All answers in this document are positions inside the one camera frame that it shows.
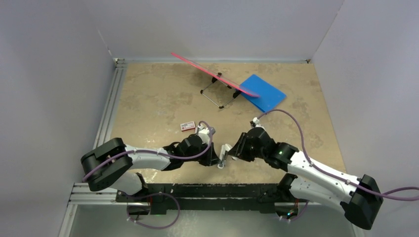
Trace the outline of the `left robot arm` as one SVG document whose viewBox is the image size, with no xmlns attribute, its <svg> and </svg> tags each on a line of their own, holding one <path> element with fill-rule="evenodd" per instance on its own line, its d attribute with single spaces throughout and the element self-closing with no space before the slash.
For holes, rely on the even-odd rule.
<svg viewBox="0 0 419 237">
<path fill-rule="evenodd" d="M 112 188 L 141 202 L 147 197 L 146 183 L 140 174 L 132 172 L 133 169 L 171 171 L 188 161 L 203 166 L 218 163 L 208 135 L 192 134 L 158 149 L 140 149 L 126 145 L 122 138 L 113 138 L 82 156 L 83 182 L 88 183 L 92 192 Z"/>
</svg>

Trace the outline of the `pink board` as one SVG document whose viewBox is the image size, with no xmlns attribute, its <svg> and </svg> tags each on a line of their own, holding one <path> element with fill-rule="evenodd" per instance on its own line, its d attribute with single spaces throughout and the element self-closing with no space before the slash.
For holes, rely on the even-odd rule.
<svg viewBox="0 0 419 237">
<path fill-rule="evenodd" d="M 236 89 L 236 90 L 238 90 L 238 91 L 240 91 L 242 93 L 245 93 L 246 95 L 248 95 L 250 97 L 255 97 L 255 98 L 260 97 L 260 95 L 257 94 L 256 92 L 253 92 L 250 89 L 248 89 L 248 88 L 246 88 L 246 87 L 244 87 L 242 85 L 239 85 L 236 82 L 234 82 L 234 81 L 226 78 L 222 73 L 214 72 L 214 71 L 212 71 L 212 70 L 210 70 L 210 69 L 202 66 L 201 64 L 199 64 L 197 62 L 194 62 L 194 61 L 192 61 L 190 59 L 187 59 L 187 58 L 185 58 L 183 56 L 180 56 L 180 55 L 178 55 L 178 54 L 176 54 L 174 52 L 171 52 L 171 55 L 174 56 L 174 57 L 176 57 L 176 58 L 178 58 L 178 59 L 180 59 L 181 61 L 183 61 L 183 62 L 185 62 L 185 63 L 187 63 L 187 64 L 189 64 L 189 65 L 191 65 L 191 66 L 193 66 L 193 67 L 195 67 L 195 68 L 197 68 L 199 70 L 201 70 L 202 72 L 204 72 L 204 73 L 212 76 L 213 78 L 219 80 L 220 82 L 226 84 L 227 86 L 229 86 L 231 88 L 234 88 L 234 89 Z"/>
</svg>

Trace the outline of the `red white staple box sleeve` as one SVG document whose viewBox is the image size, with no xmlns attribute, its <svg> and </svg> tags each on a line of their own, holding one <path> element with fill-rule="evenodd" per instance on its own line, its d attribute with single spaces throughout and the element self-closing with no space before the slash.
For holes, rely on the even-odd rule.
<svg viewBox="0 0 419 237">
<path fill-rule="evenodd" d="M 185 122 L 185 123 L 180 124 L 180 130 L 182 132 L 189 131 L 189 130 L 195 130 L 195 128 L 196 128 L 196 125 L 195 125 L 194 121 Z"/>
</svg>

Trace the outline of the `blue folder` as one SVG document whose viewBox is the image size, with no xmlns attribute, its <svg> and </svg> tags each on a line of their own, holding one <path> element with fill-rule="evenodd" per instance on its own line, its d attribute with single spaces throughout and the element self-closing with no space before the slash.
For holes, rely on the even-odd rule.
<svg viewBox="0 0 419 237">
<path fill-rule="evenodd" d="M 285 93 L 255 74 L 242 82 L 240 89 L 244 89 L 243 96 L 262 112 L 276 108 L 286 98 Z"/>
</svg>

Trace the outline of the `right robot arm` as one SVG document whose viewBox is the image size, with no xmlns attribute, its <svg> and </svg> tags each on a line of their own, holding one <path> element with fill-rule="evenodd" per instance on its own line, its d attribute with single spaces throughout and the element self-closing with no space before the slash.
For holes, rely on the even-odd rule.
<svg viewBox="0 0 419 237">
<path fill-rule="evenodd" d="M 244 160 L 263 159 L 286 172 L 276 188 L 284 201 L 308 200 L 344 214 L 353 225 L 370 230 L 383 203 L 374 178 L 359 178 L 330 168 L 285 142 L 275 142 L 262 127 L 242 133 L 228 155 Z"/>
</svg>

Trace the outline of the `black base bar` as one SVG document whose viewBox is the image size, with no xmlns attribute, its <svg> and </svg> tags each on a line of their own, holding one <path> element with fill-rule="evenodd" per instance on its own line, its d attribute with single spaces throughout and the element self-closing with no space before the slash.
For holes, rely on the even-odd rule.
<svg viewBox="0 0 419 237">
<path fill-rule="evenodd" d="M 148 184 L 140 193 L 129 196 L 118 191 L 116 202 L 143 202 L 151 214 L 168 210 L 257 211 L 286 215 L 304 199 L 296 199 L 287 185 L 262 184 Z"/>
</svg>

